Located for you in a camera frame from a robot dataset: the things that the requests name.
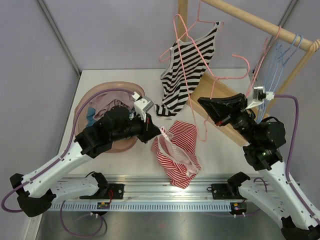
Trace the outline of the red striped tank top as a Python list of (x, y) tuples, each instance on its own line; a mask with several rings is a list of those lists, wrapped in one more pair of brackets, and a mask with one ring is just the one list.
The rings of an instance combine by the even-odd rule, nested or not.
[(197, 128), (195, 125), (175, 121), (166, 130), (160, 127), (151, 151), (163, 167), (172, 186), (186, 189), (202, 169), (196, 156)]

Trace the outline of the mauve tank top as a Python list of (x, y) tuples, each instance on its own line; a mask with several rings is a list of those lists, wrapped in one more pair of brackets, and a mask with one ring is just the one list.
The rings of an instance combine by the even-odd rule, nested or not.
[(95, 109), (96, 120), (99, 120), (104, 114), (115, 106), (127, 108), (129, 111), (134, 107), (134, 99), (132, 95), (125, 91), (109, 91), (94, 97), (88, 107)]

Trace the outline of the teal tank top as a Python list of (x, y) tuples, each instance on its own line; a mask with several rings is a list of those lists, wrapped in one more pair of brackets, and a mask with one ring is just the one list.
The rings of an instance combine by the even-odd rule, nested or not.
[(85, 127), (92, 126), (97, 120), (95, 119), (96, 110), (93, 107), (89, 107), (86, 114), (87, 124)]

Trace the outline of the pink hanger of mauve top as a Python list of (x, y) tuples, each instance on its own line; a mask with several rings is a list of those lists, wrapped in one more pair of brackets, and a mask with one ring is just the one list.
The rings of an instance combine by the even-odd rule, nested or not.
[(263, 64), (263, 62), (264, 62), (267, 54), (269, 53), (269, 51), (271, 50), (271, 48), (274, 46), (274, 44), (275, 44), (276, 41), (278, 40), (278, 37), (279, 37), (279, 35), (280, 35), (281, 30), (282, 30), (282, 26), (279, 25), (279, 26), (278, 26), (278, 31), (277, 31), (277, 33), (276, 33), (276, 35), (275, 35), (275, 37), (274, 37), (274, 40), (273, 40), (271, 43), (268, 43), (268, 42), (267, 42), (268, 38), (266, 38), (266, 40), (265, 40), (265, 42), (264, 42), (264, 45), (263, 45), (263, 51), (262, 51), (262, 54), (261, 54), (261, 56), (260, 56), (260, 59), (258, 60), (256, 66), (255, 66), (255, 68), (254, 68), (254, 70), (253, 70), (253, 78), (252, 78), (252, 80), (251, 80), (251, 82), (250, 82), (250, 84), (249, 84), (249, 87), (248, 87), (248, 89), (247, 89), (247, 92), (246, 92), (246, 94), (245, 94), (246, 97), (248, 97), (249, 94), (251, 93), (251, 91), (252, 91), (252, 89), (253, 89), (253, 87), (254, 87), (255, 81), (256, 81), (256, 79), (257, 79), (257, 77), (258, 77), (258, 73), (259, 73), (259, 71), (260, 71), (260, 68), (261, 68), (261, 66), (262, 66), (262, 64)]

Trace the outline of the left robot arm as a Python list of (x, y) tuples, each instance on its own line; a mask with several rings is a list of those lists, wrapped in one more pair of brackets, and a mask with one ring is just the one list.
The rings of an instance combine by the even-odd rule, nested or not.
[(161, 133), (150, 114), (145, 118), (130, 118), (125, 107), (116, 106), (107, 111), (93, 125), (71, 139), (64, 152), (29, 174), (16, 173), (10, 183), (17, 193), (19, 211), (28, 217), (43, 214), (55, 203), (65, 200), (103, 199), (109, 193), (109, 183), (100, 172), (82, 179), (61, 182), (61, 178), (75, 168), (109, 151), (118, 141), (138, 138), (147, 143)]

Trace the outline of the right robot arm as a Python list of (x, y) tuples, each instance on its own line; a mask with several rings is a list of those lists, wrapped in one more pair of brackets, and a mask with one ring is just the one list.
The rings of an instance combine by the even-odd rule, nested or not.
[(228, 195), (254, 203), (277, 223), (285, 239), (318, 240), (320, 211), (293, 179), (290, 162), (284, 161), (279, 152), (286, 143), (284, 124), (273, 116), (257, 123), (242, 93), (225, 98), (200, 97), (197, 101), (216, 126), (231, 125), (248, 142), (242, 148), (247, 163), (267, 181), (278, 198), (260, 191), (243, 172), (228, 179)]

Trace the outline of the pink hanger of black top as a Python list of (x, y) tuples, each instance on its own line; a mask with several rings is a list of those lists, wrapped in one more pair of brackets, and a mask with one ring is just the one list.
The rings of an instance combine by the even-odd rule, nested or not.
[(177, 31), (176, 41), (181, 40), (183, 42), (186, 42), (189, 38), (188, 34), (189, 31), (195, 27), (198, 23), (204, 23), (204, 24), (212, 24), (216, 25), (217, 22), (215, 21), (208, 21), (201, 19), (201, 5), (204, 1), (199, 0), (198, 1), (198, 7), (197, 7), (197, 15), (195, 21), (188, 26), (188, 1), (187, 0), (179, 0), (178, 1), (178, 14), (176, 14), (173, 17), (173, 28), (175, 31)]

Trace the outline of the wooden clothes rack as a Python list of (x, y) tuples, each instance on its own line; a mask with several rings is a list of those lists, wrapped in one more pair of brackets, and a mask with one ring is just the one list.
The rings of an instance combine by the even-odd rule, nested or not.
[[(306, 65), (306, 63), (310, 60), (310, 58), (317, 52), (320, 48), (320, 39), (317, 39), (315, 42), (311, 42), (308, 39), (302, 40), (302, 36), (299, 40), (294, 40), (294, 34), (284, 28), (280, 28), (280, 26), (276, 26), (275, 24), (268, 22), (258, 16), (255, 16), (249, 12), (246, 12), (236, 6), (233, 6), (223, 0), (203, 0), (204, 3), (238, 19), (241, 20), (265, 33), (270, 34), (275, 37), (274, 40), (282, 40), (288, 44), (292, 44), (293, 46), (298, 46), (301, 41), (301, 45), (298, 46), (299, 49), (305, 51), (304, 56), (300, 59), (295, 68), (291, 71), (290, 75), (284, 81), (284, 83), (280, 86), (279, 90), (276, 92), (277, 94), (282, 94), (285, 89), (291, 84), (293, 79), (297, 76), (297, 74), (301, 71), (301, 69)], [(186, 40), (186, 26), (185, 23), (188, 22), (188, 0), (178, 0), (178, 37), (182, 37), (182, 40)], [(215, 126), (212, 120), (209, 120), (209, 115), (206, 111), (200, 106), (196, 100), (204, 95), (204, 97), (231, 97), (232, 95), (237, 94), (233, 89), (228, 87), (227, 85), (220, 82), (220, 79), (213, 76), (212, 73), (204, 73), (202, 78), (200, 79), (199, 85), (196, 90), (190, 95), (190, 100), (187, 101), (187, 105), (191, 108), (192, 111), (195, 110), (200, 116), (202, 116), (204, 120), (204, 127), (207, 131), (206, 123), (211, 123)], [(220, 130), (223, 134), (225, 134), (229, 139), (235, 142), (238, 146), (243, 147), (247, 144), (247, 141), (237, 133), (230, 124), (223, 126)]]

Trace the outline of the pink plastic basin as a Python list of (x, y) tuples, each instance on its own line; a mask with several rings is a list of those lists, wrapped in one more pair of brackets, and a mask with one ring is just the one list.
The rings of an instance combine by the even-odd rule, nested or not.
[(77, 114), (83, 105), (85, 105), (78, 117), (76, 127), (74, 134), (78, 135), (80, 132), (83, 131), (83, 129), (87, 125), (87, 111), (89, 108), (89, 102), (97, 97), (98, 95), (101, 95), (103, 93), (112, 92), (112, 91), (122, 91), (122, 89), (131, 91), (131, 92), (137, 92), (140, 96), (145, 96), (145, 92), (141, 86), (138, 84), (132, 83), (132, 82), (124, 82), (124, 81), (111, 81), (111, 82), (104, 82), (101, 83), (93, 88), (91, 88), (87, 93), (84, 94), (82, 99), (80, 100), (79, 104), (75, 108), (74, 113)]

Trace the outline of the aluminium rail frame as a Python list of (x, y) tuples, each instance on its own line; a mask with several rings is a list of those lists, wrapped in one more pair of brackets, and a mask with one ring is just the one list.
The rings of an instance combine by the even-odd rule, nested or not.
[(196, 143), (196, 156), (200, 172), (185, 189), (170, 184), (164, 168), (152, 152), (152, 142), (136, 144), (123, 152), (102, 153), (94, 159), (81, 162), (79, 154), (72, 152), (62, 163), (44, 173), (53, 177), (53, 183), (79, 180), (89, 172), (104, 174), (109, 182), (125, 184), (125, 196), (131, 198), (195, 198), (203, 197), (205, 189), (215, 181), (225, 181), (243, 172), (251, 178), (259, 173), (245, 160), (243, 149), (232, 140), (216, 137)]

